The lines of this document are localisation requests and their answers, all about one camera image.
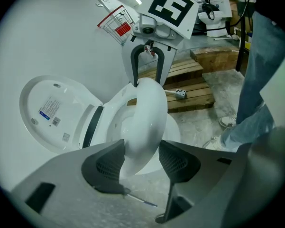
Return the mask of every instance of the black slot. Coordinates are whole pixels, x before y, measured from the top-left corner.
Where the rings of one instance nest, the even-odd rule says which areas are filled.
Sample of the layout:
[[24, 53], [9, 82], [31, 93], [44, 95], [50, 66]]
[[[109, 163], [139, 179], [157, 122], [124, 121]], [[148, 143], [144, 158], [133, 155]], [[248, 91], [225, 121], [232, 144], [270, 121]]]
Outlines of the black slot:
[[219, 158], [217, 161], [219, 161], [219, 162], [221, 162], [221, 163], [224, 163], [224, 164], [227, 164], [227, 165], [230, 165], [231, 162], [232, 162], [231, 159], [224, 158], [224, 157]]
[[52, 194], [54, 188], [54, 184], [42, 182], [29, 196], [25, 203], [39, 214], [49, 196]]
[[135, 39], [136, 39], [136, 36], [133, 36], [133, 37], [131, 38], [131, 42], [133, 42]]

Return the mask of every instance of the shoe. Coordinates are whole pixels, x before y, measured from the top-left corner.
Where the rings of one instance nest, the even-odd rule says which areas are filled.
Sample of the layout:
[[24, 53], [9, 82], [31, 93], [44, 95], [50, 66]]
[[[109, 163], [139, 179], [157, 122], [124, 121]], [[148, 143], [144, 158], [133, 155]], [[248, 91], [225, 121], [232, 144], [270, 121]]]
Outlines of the shoe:
[[236, 126], [236, 117], [224, 116], [219, 119], [219, 124], [225, 128]]
[[206, 142], [202, 148], [207, 150], [227, 151], [226, 148], [221, 145], [220, 138], [221, 136], [214, 137], [212, 140]]

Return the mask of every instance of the label sticker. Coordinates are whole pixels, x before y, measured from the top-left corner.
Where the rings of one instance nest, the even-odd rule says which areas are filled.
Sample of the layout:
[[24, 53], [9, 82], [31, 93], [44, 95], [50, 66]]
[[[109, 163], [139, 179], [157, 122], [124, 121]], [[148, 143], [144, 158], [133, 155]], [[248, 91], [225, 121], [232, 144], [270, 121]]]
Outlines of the label sticker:
[[62, 137], [62, 140], [63, 140], [64, 142], [68, 142], [69, 139], [70, 139], [70, 135], [67, 134], [67, 133], [64, 133], [64, 134], [63, 134], [63, 137]]
[[52, 124], [57, 127], [59, 123], [60, 123], [60, 119], [55, 116], [55, 118], [54, 118]]
[[39, 114], [45, 119], [50, 120], [60, 107], [60, 101], [50, 96], [45, 104], [39, 109]]

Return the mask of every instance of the jeans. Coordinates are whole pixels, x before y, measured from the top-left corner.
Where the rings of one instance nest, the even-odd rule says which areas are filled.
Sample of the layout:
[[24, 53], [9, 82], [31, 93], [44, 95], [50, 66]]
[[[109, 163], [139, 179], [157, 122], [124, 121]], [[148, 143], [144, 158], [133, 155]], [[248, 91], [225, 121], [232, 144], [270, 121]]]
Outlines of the jeans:
[[274, 128], [273, 117], [259, 91], [267, 84], [285, 58], [285, 33], [270, 19], [253, 14], [253, 39], [248, 68], [240, 92], [236, 126], [221, 135], [225, 148], [237, 150]]

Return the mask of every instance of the toilet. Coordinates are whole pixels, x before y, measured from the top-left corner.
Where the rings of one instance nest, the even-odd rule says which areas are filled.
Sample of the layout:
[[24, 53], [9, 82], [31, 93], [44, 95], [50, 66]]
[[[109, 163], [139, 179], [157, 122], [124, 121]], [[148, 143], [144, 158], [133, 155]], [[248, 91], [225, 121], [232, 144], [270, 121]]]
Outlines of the toilet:
[[[211, 19], [209, 19], [206, 12], [199, 13], [198, 17], [203, 23], [206, 24], [207, 29], [218, 29], [218, 28], [223, 28], [226, 26], [226, 23], [225, 23], [226, 22], [226, 14], [222, 11], [212, 11], [210, 13]], [[207, 36], [209, 36], [209, 37], [220, 37], [220, 36], [226, 36], [227, 34], [228, 33], [227, 33], [227, 30], [225, 28], [219, 29], [219, 30], [207, 31]]]
[[[134, 98], [137, 105], [127, 106]], [[180, 142], [179, 127], [167, 114], [165, 93], [151, 78], [139, 79], [137, 87], [126, 85], [103, 104], [74, 80], [38, 76], [22, 89], [19, 109], [28, 131], [21, 138], [33, 137], [37, 145], [56, 154], [124, 139], [126, 149], [136, 151], [139, 158], [128, 164], [125, 160], [127, 170], [120, 172], [120, 178], [161, 169], [159, 142], [162, 139]], [[144, 146], [151, 146], [148, 153]]]

